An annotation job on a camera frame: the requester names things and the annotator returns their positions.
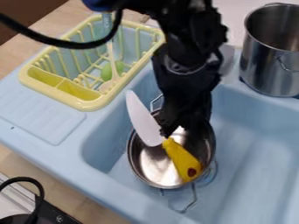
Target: cable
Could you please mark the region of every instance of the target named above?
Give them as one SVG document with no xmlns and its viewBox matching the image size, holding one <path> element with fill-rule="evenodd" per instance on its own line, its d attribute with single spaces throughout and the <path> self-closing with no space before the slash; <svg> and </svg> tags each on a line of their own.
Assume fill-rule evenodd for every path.
<svg viewBox="0 0 299 224">
<path fill-rule="evenodd" d="M 79 42 L 72 42 L 72 41 L 66 41 L 58 38 L 51 38 L 47 37 L 46 35 L 33 31 L 26 26 L 20 24 L 16 20 L 12 19 L 11 17 L 8 17 L 4 15 L 3 13 L 0 13 L 0 22 L 4 23 L 8 27 L 10 27 L 12 30 L 19 32 L 26 37 L 30 39 L 34 39 L 38 42 L 50 45 L 50 46 L 57 46 L 57 47 L 62 47 L 62 48 L 68 48 L 68 49 L 79 49 L 79 50 L 84 50 L 84 49 L 90 49 L 90 48 L 95 48 L 97 46 L 104 45 L 107 43 L 117 32 L 119 25 L 122 22 L 122 10 L 117 10 L 115 13 L 115 21 L 113 23 L 112 29 L 110 33 L 101 39 L 91 41 L 91 42 L 86 42 L 86 43 L 79 43 Z"/>
<path fill-rule="evenodd" d="M 26 221 L 25 224 L 34 224 L 37 222 L 37 218 L 38 218 L 38 213 L 41 209 L 42 203 L 44 201 L 45 198 L 45 190 L 44 187 L 34 178 L 27 178 L 27 177 L 18 177 L 18 178 L 10 178 L 6 181 L 4 181 L 1 185 L 0 185 L 0 192 L 6 187 L 9 186 L 13 183 L 16 182 L 28 182 L 28 183 L 32 183 L 34 184 L 38 190 L 39 190 L 39 197 L 36 198 L 36 202 L 35 202 L 35 209 L 34 211 L 31 213 L 31 215 L 29 216 L 28 220 Z"/>
</svg>

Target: yellow dish rack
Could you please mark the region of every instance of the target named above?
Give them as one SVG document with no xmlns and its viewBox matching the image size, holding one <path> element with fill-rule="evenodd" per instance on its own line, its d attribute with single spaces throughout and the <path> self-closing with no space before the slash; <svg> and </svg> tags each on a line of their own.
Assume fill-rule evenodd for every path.
<svg viewBox="0 0 299 224">
<path fill-rule="evenodd" d="M 104 36 L 101 14 L 93 15 L 63 39 L 87 42 Z M 120 79 L 106 92 L 99 87 L 105 81 L 101 70 L 109 63 L 106 45 L 91 50 L 68 50 L 47 47 L 24 65 L 19 80 L 29 88 L 52 97 L 75 109 L 95 111 L 108 105 L 129 81 L 149 62 L 153 52 L 164 42 L 156 28 L 122 21 L 113 38 L 115 60 L 124 65 Z"/>
</svg>

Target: yellow handle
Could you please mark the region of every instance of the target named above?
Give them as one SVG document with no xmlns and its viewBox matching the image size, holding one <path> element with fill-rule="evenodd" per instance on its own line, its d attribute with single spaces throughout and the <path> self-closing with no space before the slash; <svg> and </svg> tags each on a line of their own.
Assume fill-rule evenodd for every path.
<svg viewBox="0 0 299 224">
<path fill-rule="evenodd" d="M 162 146 L 172 159 L 178 175 L 184 182 L 190 182 L 200 175 L 202 164 L 182 145 L 176 143 L 173 138 L 166 139 Z"/>
</svg>

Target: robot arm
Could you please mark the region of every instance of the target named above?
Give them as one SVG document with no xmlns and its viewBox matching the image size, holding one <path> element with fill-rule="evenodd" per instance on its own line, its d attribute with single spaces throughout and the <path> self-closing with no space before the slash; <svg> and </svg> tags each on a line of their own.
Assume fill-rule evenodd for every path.
<svg viewBox="0 0 299 224">
<path fill-rule="evenodd" d="M 164 104 L 158 117 L 168 137 L 178 126 L 197 128 L 209 121 L 211 91 L 218 85 L 222 63 L 219 47 L 227 28 L 212 0 L 83 0 L 93 11 L 131 9 L 156 19 L 166 43 L 153 55 L 156 82 Z M 218 59 L 209 61 L 215 54 Z"/>
</svg>

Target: steel pot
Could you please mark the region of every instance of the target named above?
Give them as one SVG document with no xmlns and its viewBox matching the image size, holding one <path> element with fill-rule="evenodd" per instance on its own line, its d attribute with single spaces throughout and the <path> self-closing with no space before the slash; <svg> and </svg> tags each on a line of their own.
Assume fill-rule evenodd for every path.
<svg viewBox="0 0 299 224">
<path fill-rule="evenodd" d="M 152 115 L 157 116 L 158 113 L 159 110 L 156 110 Z M 216 147 L 215 135 L 210 123 L 203 121 L 198 130 L 192 133 L 178 127 L 171 137 L 202 162 L 204 166 L 202 174 L 204 174 L 213 159 Z M 145 145 L 134 130 L 128 141 L 127 153 L 133 172 L 149 186 L 173 189 L 186 184 L 178 176 L 165 149 L 162 146 Z"/>
<path fill-rule="evenodd" d="M 299 5 L 267 4 L 245 20 L 240 77 L 265 95 L 299 95 Z"/>
</svg>

